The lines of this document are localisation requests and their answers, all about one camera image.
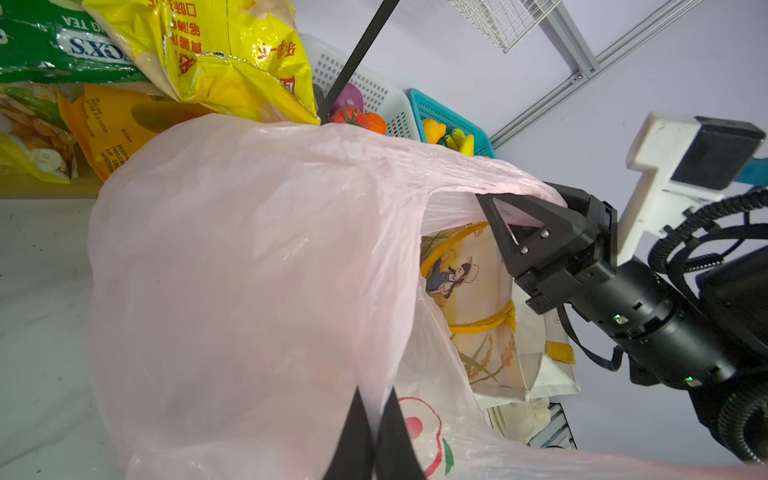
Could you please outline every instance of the toy tomato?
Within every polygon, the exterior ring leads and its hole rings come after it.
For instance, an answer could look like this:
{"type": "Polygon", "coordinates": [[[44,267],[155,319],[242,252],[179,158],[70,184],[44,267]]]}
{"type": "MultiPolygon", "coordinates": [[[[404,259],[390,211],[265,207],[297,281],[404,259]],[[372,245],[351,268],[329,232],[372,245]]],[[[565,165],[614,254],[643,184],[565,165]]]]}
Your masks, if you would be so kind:
{"type": "Polygon", "coordinates": [[[366,114],[368,120],[371,122],[371,131],[375,131],[377,134],[386,135],[386,122],[378,114],[366,114]]]}
{"type": "Polygon", "coordinates": [[[366,130],[369,130],[371,126],[371,121],[368,119],[368,116],[355,107],[340,108],[333,114],[331,121],[335,124],[357,125],[366,130]]]}

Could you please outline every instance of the black rod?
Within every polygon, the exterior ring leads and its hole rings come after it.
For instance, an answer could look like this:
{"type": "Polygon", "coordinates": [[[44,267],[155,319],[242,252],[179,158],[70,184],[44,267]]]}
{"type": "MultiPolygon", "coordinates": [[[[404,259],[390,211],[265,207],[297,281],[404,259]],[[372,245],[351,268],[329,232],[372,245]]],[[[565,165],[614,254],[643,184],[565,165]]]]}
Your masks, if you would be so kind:
{"type": "Polygon", "coordinates": [[[330,113],[331,105],[333,105],[333,102],[335,102],[339,95],[341,95],[341,90],[344,89],[347,82],[349,82],[349,79],[352,78],[352,74],[357,70],[362,58],[366,56],[368,49],[371,48],[373,41],[376,40],[376,37],[379,35],[379,32],[399,1],[400,0],[384,0],[379,7],[379,10],[376,11],[373,20],[368,24],[368,28],[366,28],[366,31],[357,42],[355,50],[349,56],[349,60],[346,61],[344,68],[342,68],[341,73],[339,73],[339,77],[333,83],[328,95],[326,95],[326,99],[323,101],[323,104],[320,105],[320,110],[317,114],[320,117],[321,123],[328,123],[328,114],[330,113]]]}

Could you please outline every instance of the yellow snack bag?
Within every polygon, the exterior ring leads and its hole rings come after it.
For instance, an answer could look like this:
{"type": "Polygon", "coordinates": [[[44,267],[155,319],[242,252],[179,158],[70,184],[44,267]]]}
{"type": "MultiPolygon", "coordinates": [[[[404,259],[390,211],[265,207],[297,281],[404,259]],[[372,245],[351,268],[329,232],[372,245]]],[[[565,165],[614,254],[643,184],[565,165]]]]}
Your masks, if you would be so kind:
{"type": "Polygon", "coordinates": [[[289,0],[84,0],[168,96],[264,123],[319,124],[289,0]]]}
{"type": "Polygon", "coordinates": [[[30,174],[54,184],[78,176],[74,137],[56,106],[57,85],[0,85],[0,175],[30,174]]]}
{"type": "Polygon", "coordinates": [[[102,180],[158,133],[210,113],[202,105],[180,104],[138,91],[89,84],[83,89],[83,95],[72,103],[59,95],[58,107],[88,164],[102,180]]]}

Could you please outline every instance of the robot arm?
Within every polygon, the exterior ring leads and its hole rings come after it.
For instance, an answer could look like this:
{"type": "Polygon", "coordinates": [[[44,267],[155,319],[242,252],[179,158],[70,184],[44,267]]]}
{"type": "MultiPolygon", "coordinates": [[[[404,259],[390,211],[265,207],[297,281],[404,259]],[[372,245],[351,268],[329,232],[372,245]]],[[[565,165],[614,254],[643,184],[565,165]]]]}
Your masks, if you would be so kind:
{"type": "MultiPolygon", "coordinates": [[[[743,122],[651,114],[627,159],[643,177],[621,221],[610,204],[560,185],[552,186],[567,208],[513,194],[478,196],[507,271],[535,312],[558,308],[572,334],[563,308],[570,303],[628,354],[633,383],[687,390],[713,437],[755,462],[768,458],[768,247],[699,275],[701,299],[684,285],[682,266],[704,241],[768,239],[767,225],[720,229],[713,221],[768,206],[765,191],[726,200],[721,192],[764,138],[743,122]],[[506,225],[499,201],[544,226],[506,225]],[[700,208],[694,214],[692,207],[700,208]],[[694,237],[698,227],[707,235],[694,237]],[[668,234],[654,248],[653,269],[633,257],[643,231],[668,234]],[[669,264],[673,286],[654,270],[666,273],[659,252],[669,255],[679,243],[686,246],[669,264]]],[[[604,368],[620,363],[621,353],[608,361],[585,352],[604,368]]]]}

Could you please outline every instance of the black cable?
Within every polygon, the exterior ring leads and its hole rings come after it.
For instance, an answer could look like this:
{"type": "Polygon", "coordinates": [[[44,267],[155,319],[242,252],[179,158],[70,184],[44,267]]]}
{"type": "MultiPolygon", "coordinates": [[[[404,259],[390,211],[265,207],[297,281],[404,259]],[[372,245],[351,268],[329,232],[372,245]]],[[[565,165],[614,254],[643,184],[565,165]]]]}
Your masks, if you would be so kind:
{"type": "Polygon", "coordinates": [[[701,238],[693,238],[687,245],[677,252],[669,262],[667,276],[672,284],[694,305],[700,305],[698,298],[685,281],[685,264],[688,257],[694,250],[706,242],[713,240],[727,239],[745,239],[745,240],[768,240],[768,223],[757,223],[750,225],[737,225],[735,227],[726,227],[717,232],[709,233],[701,238]]]}
{"type": "MultiPolygon", "coordinates": [[[[750,212],[744,212],[744,225],[749,225],[750,223],[750,212]]],[[[740,238],[739,240],[736,240],[736,243],[731,245],[728,250],[722,253],[707,253],[706,255],[689,259],[685,263],[685,273],[707,270],[713,266],[720,265],[725,262],[725,257],[728,257],[737,248],[741,247],[742,243],[744,243],[744,239],[740,238]]]]}
{"type": "Polygon", "coordinates": [[[761,415],[760,410],[767,402],[768,379],[750,380],[728,396],[717,416],[717,433],[723,444],[747,462],[764,462],[765,457],[750,445],[744,431],[750,419],[761,415]]]}
{"type": "Polygon", "coordinates": [[[352,78],[352,74],[357,70],[362,58],[366,56],[368,49],[371,48],[373,41],[376,40],[376,37],[379,35],[379,32],[399,1],[400,0],[383,0],[379,9],[376,10],[376,14],[373,16],[373,19],[363,32],[362,37],[357,41],[355,49],[352,50],[352,54],[344,64],[344,68],[341,69],[339,77],[333,82],[333,86],[328,92],[328,95],[320,105],[320,109],[317,112],[317,115],[320,117],[320,123],[328,123],[328,115],[330,114],[333,102],[335,102],[336,99],[339,98],[339,95],[341,95],[341,91],[344,89],[349,79],[352,78]]]}
{"type": "Polygon", "coordinates": [[[742,195],[725,198],[701,207],[688,217],[679,227],[658,240],[648,254],[648,265],[658,273],[667,272],[667,258],[681,243],[687,242],[700,228],[709,229],[714,221],[729,215],[746,213],[751,210],[768,207],[768,190],[748,191],[742,195]]]}

